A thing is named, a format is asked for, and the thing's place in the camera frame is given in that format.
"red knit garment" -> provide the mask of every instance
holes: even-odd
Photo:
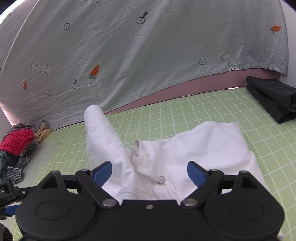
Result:
[[[0,150],[19,156],[33,140],[34,132],[30,129],[13,131],[0,143]]]

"tan garment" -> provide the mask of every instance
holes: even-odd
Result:
[[[36,140],[38,142],[41,142],[50,134],[50,132],[51,132],[50,129],[46,129],[46,125],[42,123],[38,132],[34,133],[34,137],[36,137]]]

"carrot print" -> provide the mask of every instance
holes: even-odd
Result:
[[[90,79],[92,79],[92,78],[96,79],[95,76],[98,75],[98,73],[99,73],[99,68],[100,68],[100,65],[99,65],[99,64],[98,64],[96,67],[94,67],[94,69],[93,69],[93,70],[91,71],[91,73],[89,74],[89,75],[90,75],[90,76],[89,76]]]
[[[281,26],[273,26],[273,27],[270,27],[269,31],[272,32],[273,34],[276,32],[278,32],[279,30],[281,29]]]
[[[28,87],[28,85],[27,85],[27,81],[25,81],[25,82],[24,82],[24,85],[22,86],[22,88],[23,88],[24,90],[27,90],[27,87]]]

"green checkered tablecloth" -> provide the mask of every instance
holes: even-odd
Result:
[[[178,98],[107,117],[125,146],[137,138],[168,138],[205,121],[238,122],[271,193],[285,209],[284,240],[296,241],[296,121],[278,125],[246,88]],[[45,141],[59,147],[48,157],[36,183],[52,170],[70,175],[88,167],[84,123],[53,131]],[[18,240],[16,224],[12,232]]]

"folded black cloth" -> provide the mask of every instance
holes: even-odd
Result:
[[[259,79],[252,76],[247,77],[247,83],[267,94],[286,109],[296,112],[296,89],[294,87],[278,80]]]
[[[262,91],[256,89],[254,86],[247,85],[247,90],[259,101],[263,108],[273,117],[277,123],[281,124],[296,118],[296,112],[281,106],[278,102],[270,98]]]

